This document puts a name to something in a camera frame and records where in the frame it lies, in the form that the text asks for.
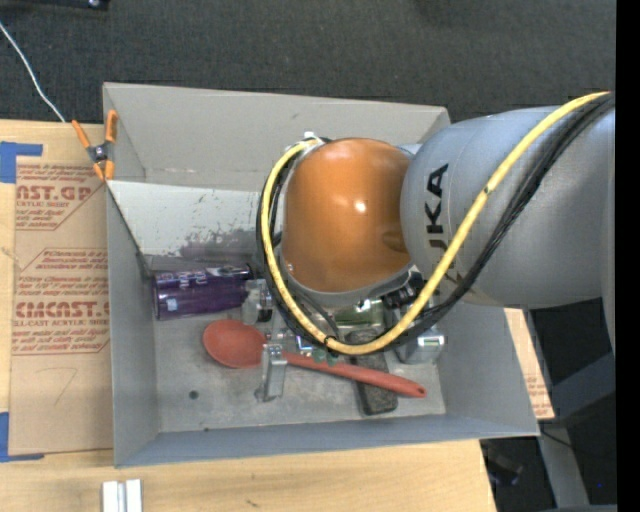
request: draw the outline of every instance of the cardboard box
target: cardboard box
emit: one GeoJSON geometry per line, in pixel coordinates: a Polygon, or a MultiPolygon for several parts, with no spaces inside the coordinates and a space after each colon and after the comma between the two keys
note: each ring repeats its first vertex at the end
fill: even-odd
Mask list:
{"type": "Polygon", "coordinates": [[[0,182],[0,412],[9,409],[16,187],[0,182]]]}
{"type": "Polygon", "coordinates": [[[70,124],[0,121],[0,141],[16,182],[3,184],[15,200],[9,453],[109,448],[105,186],[70,124]]]}
{"type": "Polygon", "coordinates": [[[459,304],[439,324],[449,345],[437,365],[389,352],[391,371],[429,396],[369,418],[352,383],[296,368],[285,396],[256,402],[260,370],[222,368],[200,342],[210,321],[237,309],[153,317],[141,261],[249,231],[266,174],[305,131],[413,144],[449,124],[445,109],[121,84],[105,84],[104,109],[120,116],[107,198],[116,465],[538,433],[501,308],[459,304]]]}

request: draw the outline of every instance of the orange clamp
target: orange clamp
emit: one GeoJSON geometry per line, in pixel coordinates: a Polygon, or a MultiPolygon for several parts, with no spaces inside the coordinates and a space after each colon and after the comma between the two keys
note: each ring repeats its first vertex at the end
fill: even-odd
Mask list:
{"type": "Polygon", "coordinates": [[[111,146],[115,144],[118,130],[118,114],[115,110],[107,113],[107,122],[105,124],[105,141],[98,145],[92,146],[89,142],[86,132],[75,119],[71,121],[71,125],[76,131],[80,144],[87,150],[89,157],[93,161],[93,170],[101,181],[113,179],[115,173],[115,165],[110,158],[109,152],[111,146]]]}

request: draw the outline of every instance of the metal bracket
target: metal bracket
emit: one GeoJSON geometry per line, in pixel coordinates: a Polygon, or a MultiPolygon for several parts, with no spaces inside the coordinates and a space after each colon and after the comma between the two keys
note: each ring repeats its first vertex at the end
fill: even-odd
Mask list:
{"type": "Polygon", "coordinates": [[[396,347],[396,355],[405,364],[435,363],[445,343],[446,336],[434,326],[415,340],[409,340],[396,347]]]}
{"type": "Polygon", "coordinates": [[[265,322],[273,313],[273,297],[264,279],[247,281],[248,296],[242,304],[242,321],[248,325],[265,322]]]}
{"type": "Polygon", "coordinates": [[[265,344],[262,351],[262,382],[255,391],[261,402],[270,402],[284,393],[284,378],[287,360],[282,353],[282,345],[265,344]]]}

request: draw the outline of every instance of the black cable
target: black cable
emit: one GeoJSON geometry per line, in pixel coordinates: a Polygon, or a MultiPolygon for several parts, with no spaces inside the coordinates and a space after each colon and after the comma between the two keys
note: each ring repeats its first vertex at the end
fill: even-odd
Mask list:
{"type": "Polygon", "coordinates": [[[527,171],[525,177],[518,187],[518,192],[511,198],[507,208],[503,212],[493,233],[485,244],[482,252],[469,272],[458,283],[456,289],[441,304],[429,309],[425,309],[421,318],[410,329],[406,331],[410,339],[426,331],[444,317],[455,304],[471,289],[481,270],[487,264],[500,242],[504,239],[509,228],[513,225],[518,216],[522,213],[535,192],[538,190],[542,179],[556,163],[565,149],[582,133],[591,123],[615,107],[615,93],[595,98],[587,103],[579,111],[567,115],[558,127],[558,133],[551,137],[551,141],[539,147],[540,157],[527,171]]]}
{"type": "MultiPolygon", "coordinates": [[[[322,137],[321,140],[323,142],[325,142],[325,143],[330,142],[330,139],[325,138],[325,137],[322,137]]],[[[280,171],[280,173],[278,174],[278,176],[276,177],[276,181],[275,181],[274,186],[273,186],[273,190],[272,190],[271,197],[270,197],[270,202],[269,202],[269,204],[271,205],[271,209],[269,211],[269,231],[270,231],[271,240],[272,240],[272,246],[273,247],[277,246],[281,242],[281,239],[282,239],[282,233],[281,232],[274,233],[275,225],[276,225],[276,218],[277,218],[277,213],[278,213],[278,202],[279,202],[280,193],[282,192],[284,183],[285,183],[289,173],[291,172],[291,169],[293,169],[296,161],[299,159],[301,154],[302,153],[298,153],[298,154],[292,156],[283,165],[283,168],[280,171]]],[[[258,205],[258,211],[262,211],[263,198],[264,198],[264,190],[263,190],[263,193],[260,195],[260,202],[259,202],[259,205],[258,205]]],[[[263,260],[260,262],[261,267],[262,267],[261,274],[264,277],[269,290],[271,291],[271,295],[274,298],[276,307],[278,308],[278,311],[280,312],[282,318],[284,319],[285,323],[287,324],[289,329],[291,329],[291,331],[294,334],[303,337],[307,341],[310,341],[310,342],[312,342],[314,344],[317,344],[316,339],[313,338],[312,336],[310,336],[309,333],[307,333],[304,328],[302,328],[300,325],[298,325],[298,322],[296,321],[296,319],[293,316],[293,314],[290,312],[290,310],[287,307],[287,305],[285,304],[280,292],[278,291],[277,287],[275,286],[275,284],[273,282],[273,278],[271,276],[271,273],[264,271],[267,268],[267,265],[266,265],[266,262],[264,261],[265,250],[264,250],[264,244],[263,244],[263,241],[262,241],[262,226],[261,226],[259,217],[258,217],[258,220],[257,220],[257,223],[256,223],[256,238],[257,238],[257,243],[258,243],[258,253],[260,254],[260,257],[263,258],[263,260]]],[[[327,311],[322,306],[320,306],[320,304],[318,304],[316,301],[314,301],[313,299],[308,297],[306,294],[303,294],[302,292],[298,291],[297,295],[301,299],[302,303],[304,303],[307,306],[311,306],[315,311],[317,311],[320,314],[320,316],[322,316],[322,318],[327,322],[327,324],[329,325],[329,327],[333,331],[334,337],[336,339],[342,339],[342,336],[340,334],[340,330],[339,330],[337,324],[335,323],[333,318],[331,318],[331,316],[327,313],[327,311]]]]}

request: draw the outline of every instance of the black carpet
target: black carpet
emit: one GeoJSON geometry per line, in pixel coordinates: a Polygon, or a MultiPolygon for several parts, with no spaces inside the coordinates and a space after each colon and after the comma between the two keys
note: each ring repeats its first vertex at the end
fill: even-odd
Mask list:
{"type": "MultiPolygon", "coordinates": [[[[62,114],[83,122],[102,122],[105,81],[439,105],[453,122],[616,88],[613,0],[55,4],[0,0],[0,20],[62,114]]],[[[2,37],[0,118],[56,120],[2,37]]],[[[537,315],[554,382],[609,350],[588,327],[599,307],[537,315]]],[[[615,396],[605,402],[570,430],[593,503],[617,502],[615,396]]],[[[499,510],[552,507],[536,441],[499,446],[524,466],[496,488],[499,510]]]]}

